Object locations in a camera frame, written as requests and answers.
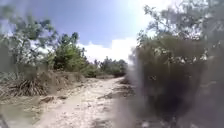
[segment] foliage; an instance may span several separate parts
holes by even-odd
[[[124,60],[116,61],[106,57],[100,64],[100,69],[107,74],[120,77],[125,75],[126,66],[127,64]]]
[[[136,47],[143,74],[143,92],[152,111],[169,121],[190,107],[205,67],[206,51],[197,40],[177,36],[148,38]]]
[[[214,36],[206,33],[205,26],[212,25],[208,20],[214,16],[207,17],[209,9],[202,1],[184,1],[161,12],[145,6],[153,20],[139,33],[132,59],[142,69],[138,77],[143,80],[149,110],[167,122],[189,110],[207,58],[219,45],[220,38],[210,42]],[[149,37],[148,31],[155,36]]]

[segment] green bush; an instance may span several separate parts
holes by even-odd
[[[203,43],[175,36],[145,38],[133,58],[143,69],[143,93],[151,111],[167,121],[184,114],[191,106],[205,67]]]

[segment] sandy trail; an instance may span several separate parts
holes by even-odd
[[[119,79],[100,80],[73,94],[51,111],[45,112],[35,128],[111,128],[113,98],[100,98],[113,92]]]

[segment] blue sky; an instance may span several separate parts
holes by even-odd
[[[78,32],[86,55],[127,59],[137,33],[146,27],[143,6],[165,8],[174,0],[7,0],[21,13],[48,18],[59,33]]]

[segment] dry grass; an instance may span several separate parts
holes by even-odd
[[[27,74],[22,80],[9,81],[5,85],[4,96],[47,95],[82,80],[84,78],[79,73],[39,71]]]

